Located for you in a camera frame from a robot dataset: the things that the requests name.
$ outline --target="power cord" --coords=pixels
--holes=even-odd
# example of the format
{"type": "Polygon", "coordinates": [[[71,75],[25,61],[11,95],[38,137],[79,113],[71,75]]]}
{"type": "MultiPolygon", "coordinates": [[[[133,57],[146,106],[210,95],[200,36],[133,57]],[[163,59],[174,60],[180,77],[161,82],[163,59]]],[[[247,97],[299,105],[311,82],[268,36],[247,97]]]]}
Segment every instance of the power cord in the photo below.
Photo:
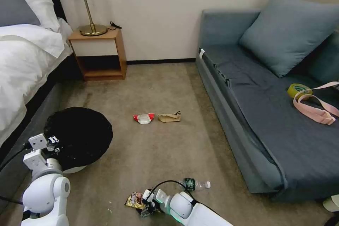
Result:
{"type": "Polygon", "coordinates": [[[117,28],[119,28],[119,29],[122,29],[122,27],[121,26],[118,26],[118,25],[116,25],[114,22],[110,22],[110,24],[111,24],[111,26],[112,27],[114,27],[114,29],[111,29],[111,28],[107,28],[107,29],[109,29],[109,30],[111,30],[111,31],[114,31],[114,30],[116,30],[117,28]]]}
{"type": "MultiPolygon", "coordinates": [[[[6,165],[13,160],[18,154],[20,154],[22,151],[29,149],[31,146],[29,143],[24,144],[23,148],[20,149],[19,151],[17,151],[15,154],[13,154],[7,161],[5,161],[1,167],[0,167],[0,172],[6,167],[6,165]]],[[[12,200],[10,198],[6,198],[0,195],[0,200],[3,201],[7,201],[7,202],[11,202],[11,203],[15,203],[15,204],[19,204],[19,205],[23,205],[21,201],[16,201],[16,200],[12,200]]]]}
{"type": "Polygon", "coordinates": [[[210,209],[211,211],[213,211],[214,213],[216,213],[218,216],[220,216],[216,211],[214,211],[213,209],[211,209],[209,206],[205,205],[205,204],[202,203],[202,202],[197,201],[197,200],[192,196],[191,192],[187,189],[186,186],[184,186],[182,183],[180,183],[180,182],[178,182],[178,181],[175,181],[175,180],[166,180],[166,181],[164,181],[164,182],[161,182],[161,183],[157,184],[157,185],[151,190],[151,193],[148,195],[148,197],[147,197],[146,200],[149,199],[149,197],[150,197],[151,194],[155,191],[156,188],[158,188],[158,187],[161,186],[162,184],[168,183],[168,182],[173,182],[173,183],[176,183],[176,184],[181,185],[183,188],[185,188],[185,191],[191,196],[191,198],[193,199],[193,201],[195,201],[196,203],[200,203],[200,204],[204,205],[205,207],[207,207],[208,209],[210,209]]]}

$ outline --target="white bedsheet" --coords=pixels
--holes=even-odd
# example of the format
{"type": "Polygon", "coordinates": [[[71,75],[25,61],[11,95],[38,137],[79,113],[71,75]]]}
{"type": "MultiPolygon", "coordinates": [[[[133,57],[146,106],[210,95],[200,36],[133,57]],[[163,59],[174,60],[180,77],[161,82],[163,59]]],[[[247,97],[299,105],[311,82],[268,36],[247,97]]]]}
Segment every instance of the white bedsheet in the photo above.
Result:
{"type": "Polygon", "coordinates": [[[40,26],[0,27],[0,146],[21,123],[25,104],[71,50],[70,26],[59,19],[59,33],[40,26]]]}

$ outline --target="sofa seat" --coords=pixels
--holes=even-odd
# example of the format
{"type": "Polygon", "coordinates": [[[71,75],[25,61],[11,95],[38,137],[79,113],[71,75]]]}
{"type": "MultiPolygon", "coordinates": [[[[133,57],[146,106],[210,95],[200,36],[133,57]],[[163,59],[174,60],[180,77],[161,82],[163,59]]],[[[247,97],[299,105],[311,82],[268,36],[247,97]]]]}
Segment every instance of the sofa seat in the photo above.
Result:
{"type": "MultiPolygon", "coordinates": [[[[293,71],[278,78],[238,45],[212,45],[204,50],[203,62],[249,137],[252,150],[247,153],[256,151],[252,161],[256,161],[261,177],[273,189],[284,192],[277,200],[339,193],[339,122],[331,126],[314,122],[294,108],[286,93],[292,83],[311,88],[320,83],[293,71]]],[[[339,107],[336,89],[314,94],[339,107]]]]}

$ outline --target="bed frame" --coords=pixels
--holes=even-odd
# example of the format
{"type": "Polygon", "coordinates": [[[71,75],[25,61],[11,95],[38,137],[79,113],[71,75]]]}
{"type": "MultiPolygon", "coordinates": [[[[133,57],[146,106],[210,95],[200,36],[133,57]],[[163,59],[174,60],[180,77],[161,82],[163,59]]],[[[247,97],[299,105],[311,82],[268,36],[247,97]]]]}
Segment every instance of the bed frame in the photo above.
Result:
{"type": "MultiPolygon", "coordinates": [[[[56,16],[66,20],[60,0],[52,1],[56,16]]],[[[24,119],[0,147],[0,165],[17,152],[29,137],[43,131],[48,116],[59,108],[61,85],[58,83],[74,79],[82,79],[82,75],[72,54],[49,74],[47,82],[26,104],[27,113],[24,119]]],[[[26,177],[29,170],[22,163],[23,155],[26,153],[23,151],[0,172],[0,195],[11,198],[26,177]]],[[[0,200],[0,213],[6,205],[7,202],[0,200]]]]}

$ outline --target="carpet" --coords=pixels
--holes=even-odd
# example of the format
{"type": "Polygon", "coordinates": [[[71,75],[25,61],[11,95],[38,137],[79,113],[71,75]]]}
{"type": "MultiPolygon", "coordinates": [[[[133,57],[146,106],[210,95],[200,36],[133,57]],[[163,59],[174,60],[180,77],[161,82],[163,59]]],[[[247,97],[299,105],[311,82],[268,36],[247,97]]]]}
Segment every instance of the carpet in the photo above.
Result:
{"type": "MultiPolygon", "coordinates": [[[[164,214],[141,219],[124,203],[134,191],[185,177],[210,181],[211,188],[194,197],[234,226],[321,226],[331,216],[321,203],[273,203],[248,192],[194,63],[132,65],[124,81],[69,82],[61,108],[71,106],[103,113],[114,133],[100,160],[68,175],[72,226],[180,225],[164,214]],[[132,119],[133,114],[178,110],[181,122],[154,119],[141,125],[132,119]]],[[[174,194],[181,188],[167,183],[162,190],[174,194]]],[[[1,224],[19,225],[21,212],[20,206],[9,205],[1,224]]]]}

